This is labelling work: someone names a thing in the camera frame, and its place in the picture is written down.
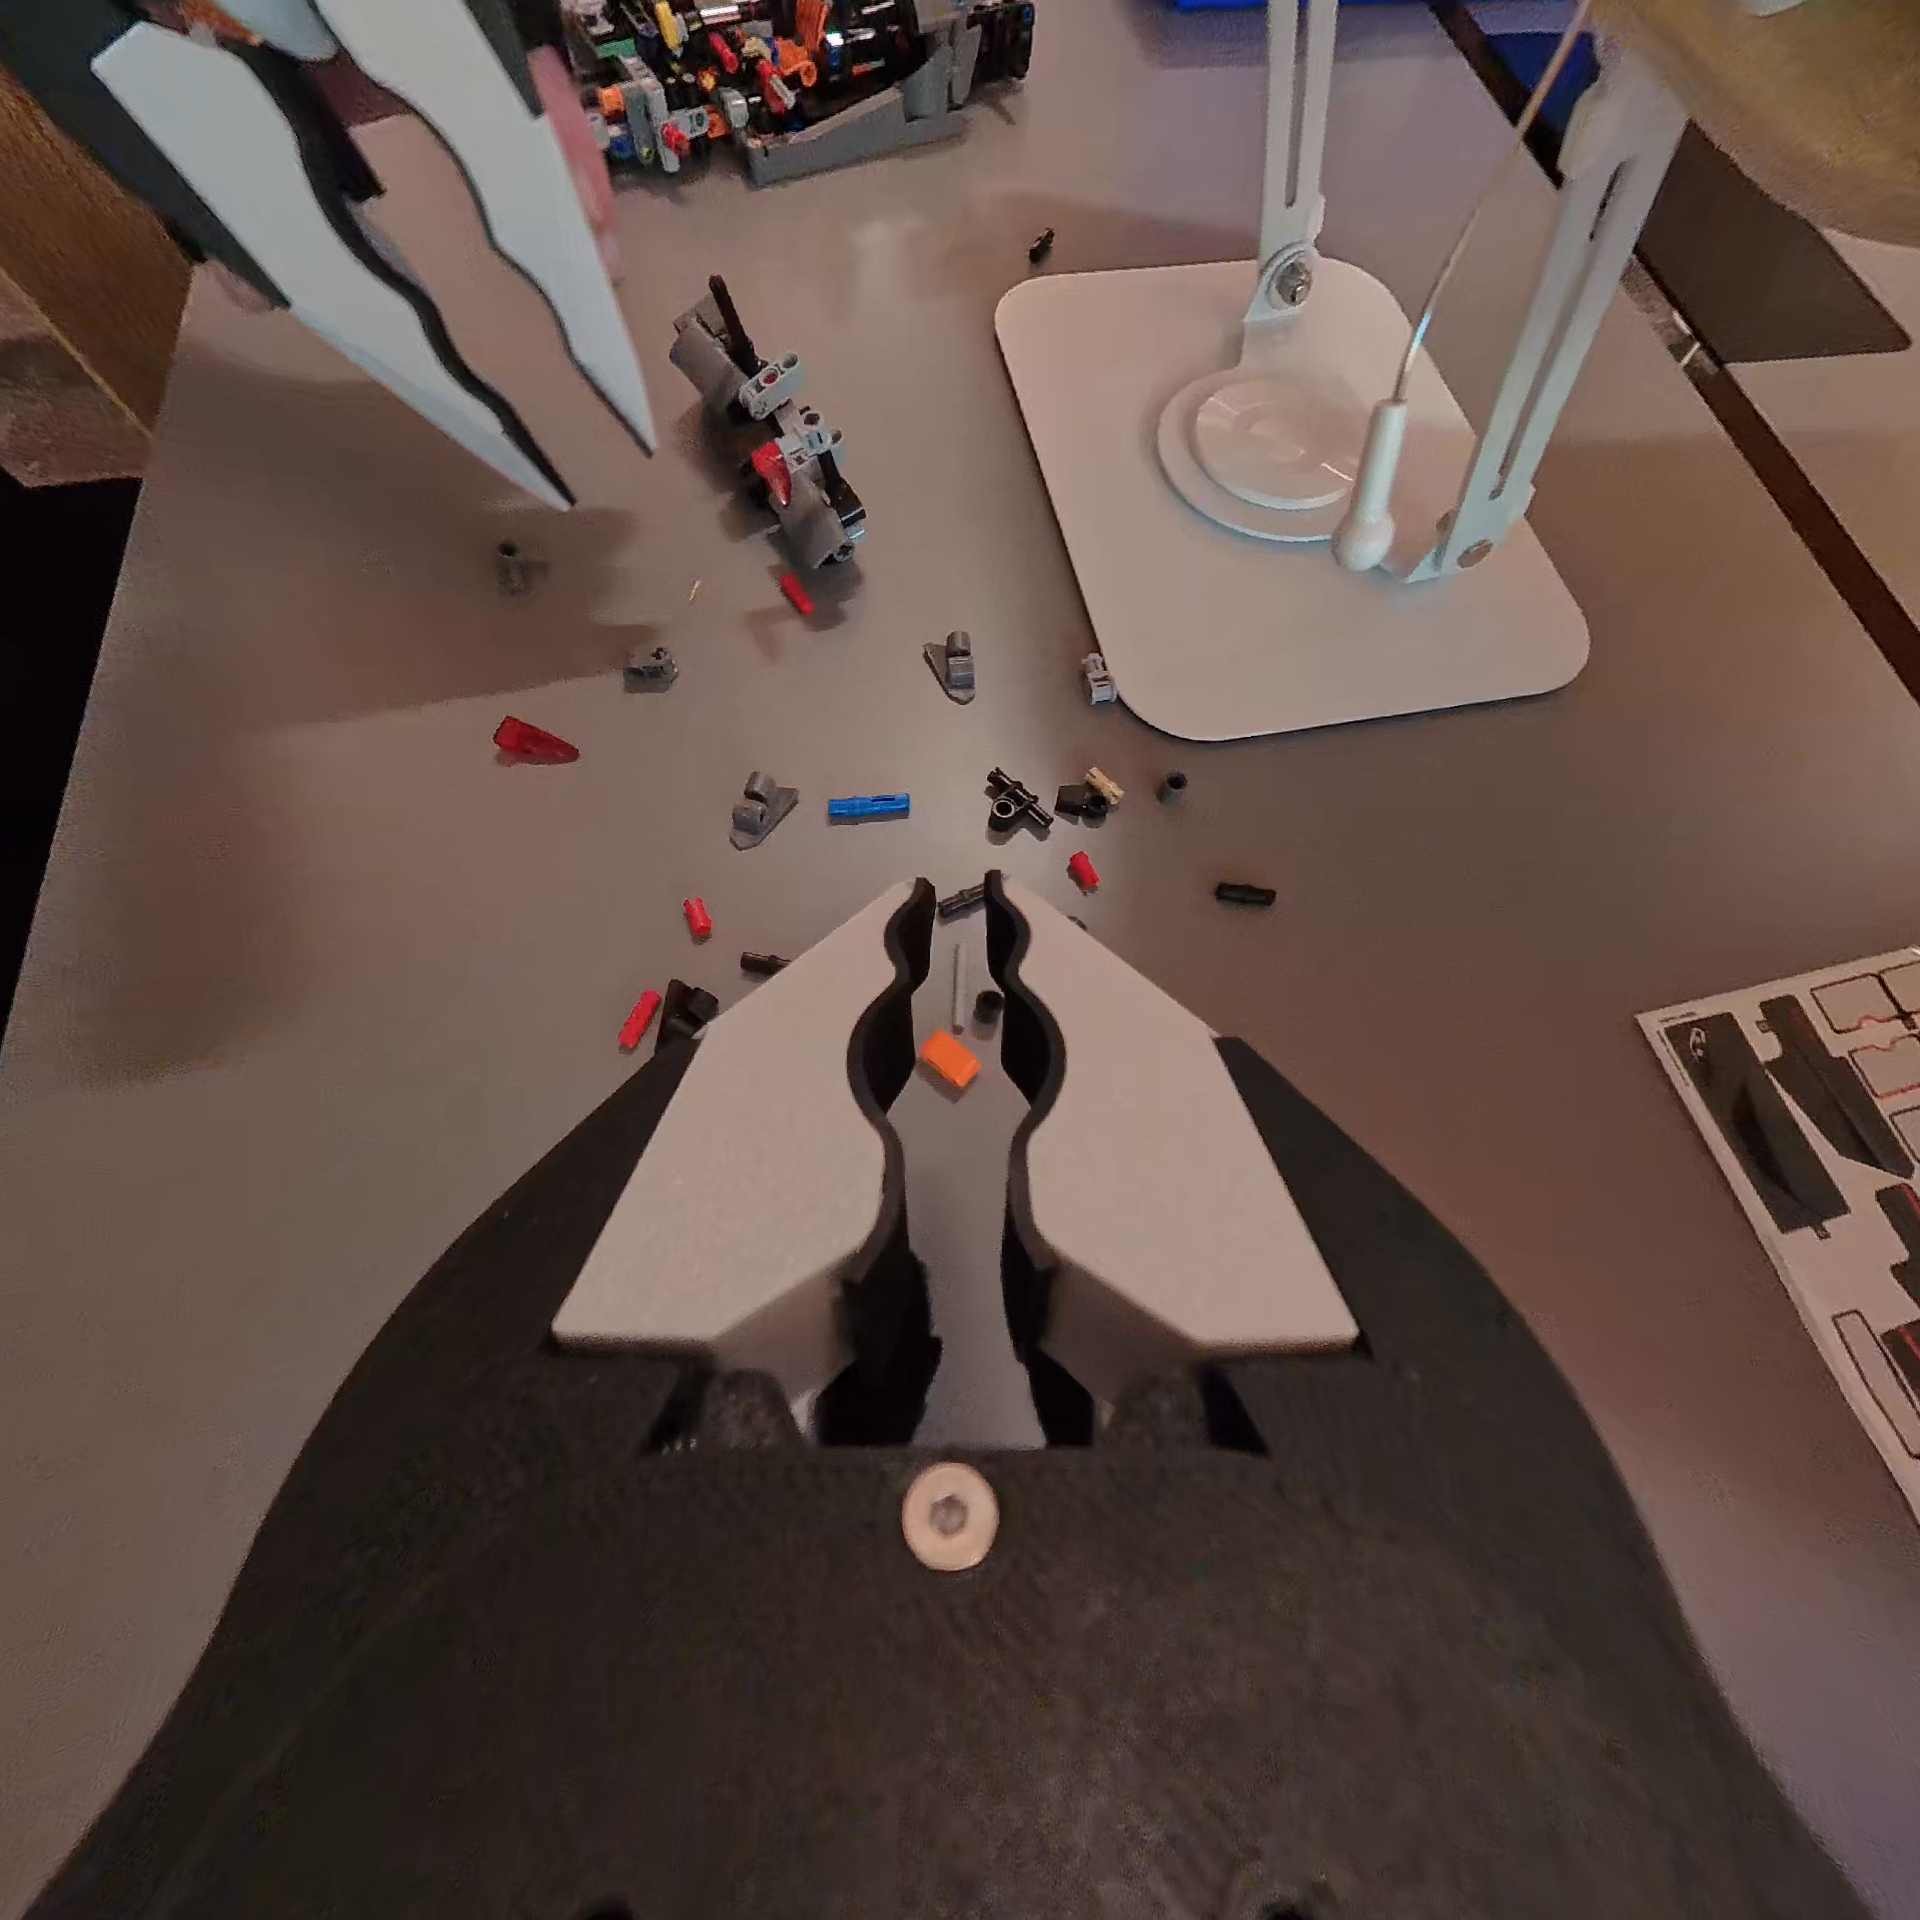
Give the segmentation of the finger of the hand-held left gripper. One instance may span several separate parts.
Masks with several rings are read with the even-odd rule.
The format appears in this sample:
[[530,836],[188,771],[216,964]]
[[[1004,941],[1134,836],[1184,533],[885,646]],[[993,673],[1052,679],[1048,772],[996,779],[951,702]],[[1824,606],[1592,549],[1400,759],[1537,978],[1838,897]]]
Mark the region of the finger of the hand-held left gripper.
[[486,237],[644,451],[656,419],[584,174],[605,178],[550,4],[318,2],[326,31],[460,164]]
[[286,55],[134,22],[92,73],[304,326],[521,491],[557,513],[573,505],[532,433],[354,209]]

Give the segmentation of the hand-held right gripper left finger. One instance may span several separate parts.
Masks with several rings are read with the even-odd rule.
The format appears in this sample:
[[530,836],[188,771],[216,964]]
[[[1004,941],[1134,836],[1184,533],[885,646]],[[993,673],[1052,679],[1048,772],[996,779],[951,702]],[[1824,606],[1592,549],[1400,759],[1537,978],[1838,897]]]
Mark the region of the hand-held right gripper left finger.
[[885,1377],[926,1305],[890,1108],[919,1061],[934,922],[900,881],[690,1042],[550,1332],[759,1372],[789,1398]]

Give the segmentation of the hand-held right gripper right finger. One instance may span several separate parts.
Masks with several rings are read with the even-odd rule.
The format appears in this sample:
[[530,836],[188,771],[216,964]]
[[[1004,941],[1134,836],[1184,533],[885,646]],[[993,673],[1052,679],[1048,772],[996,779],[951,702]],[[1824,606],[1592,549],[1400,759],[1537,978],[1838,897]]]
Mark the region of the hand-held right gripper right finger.
[[1024,1100],[1001,1291],[1022,1363],[1093,1402],[1222,1361],[1359,1342],[1233,1076],[1247,1047],[1024,883],[985,881],[998,1059]]

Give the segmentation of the grey lego subassembly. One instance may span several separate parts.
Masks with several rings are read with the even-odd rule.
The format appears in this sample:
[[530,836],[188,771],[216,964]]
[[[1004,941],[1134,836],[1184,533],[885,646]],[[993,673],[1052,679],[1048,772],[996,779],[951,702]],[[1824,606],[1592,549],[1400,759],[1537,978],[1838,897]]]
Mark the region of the grey lego subassembly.
[[740,490],[772,516],[790,559],[809,572],[849,563],[869,515],[842,467],[845,436],[806,397],[799,356],[756,347],[721,275],[676,316],[670,363],[698,395],[736,457]]

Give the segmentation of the lego car chassis assembly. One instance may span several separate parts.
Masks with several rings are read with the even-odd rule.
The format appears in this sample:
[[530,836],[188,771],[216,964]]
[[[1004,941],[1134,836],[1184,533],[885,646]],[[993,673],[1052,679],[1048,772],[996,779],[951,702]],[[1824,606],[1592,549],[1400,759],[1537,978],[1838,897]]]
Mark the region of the lego car chassis assembly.
[[1026,77],[1031,2],[564,2],[562,49],[614,175],[717,154],[781,186],[936,147]]

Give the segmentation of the lego sticker sheet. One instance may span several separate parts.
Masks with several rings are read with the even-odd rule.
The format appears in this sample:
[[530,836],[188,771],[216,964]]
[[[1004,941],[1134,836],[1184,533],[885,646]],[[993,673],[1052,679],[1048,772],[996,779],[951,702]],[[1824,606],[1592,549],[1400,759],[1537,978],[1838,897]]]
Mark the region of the lego sticker sheet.
[[1636,1014],[1840,1395],[1918,1507],[1918,948]]

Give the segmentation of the white metal book stand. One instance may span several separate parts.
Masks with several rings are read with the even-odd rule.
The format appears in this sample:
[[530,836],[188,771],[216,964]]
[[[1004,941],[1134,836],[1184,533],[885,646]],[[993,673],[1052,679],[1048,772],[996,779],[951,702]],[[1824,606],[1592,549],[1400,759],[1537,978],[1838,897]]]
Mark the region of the white metal book stand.
[[996,306],[1094,650],[1164,733],[1233,740],[1535,698],[1588,623],[1530,484],[1686,115],[1633,52],[1572,113],[1551,234],[1484,430],[1415,317],[1319,247],[1337,4],[1266,6],[1256,254],[1031,278]]

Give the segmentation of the dark flat sheet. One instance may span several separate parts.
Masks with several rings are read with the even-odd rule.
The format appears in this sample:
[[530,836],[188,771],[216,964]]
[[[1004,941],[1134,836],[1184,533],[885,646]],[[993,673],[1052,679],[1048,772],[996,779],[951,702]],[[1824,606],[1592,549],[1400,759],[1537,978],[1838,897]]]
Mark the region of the dark flat sheet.
[[1689,125],[1639,262],[1718,366],[1903,353],[1912,339],[1808,219]]

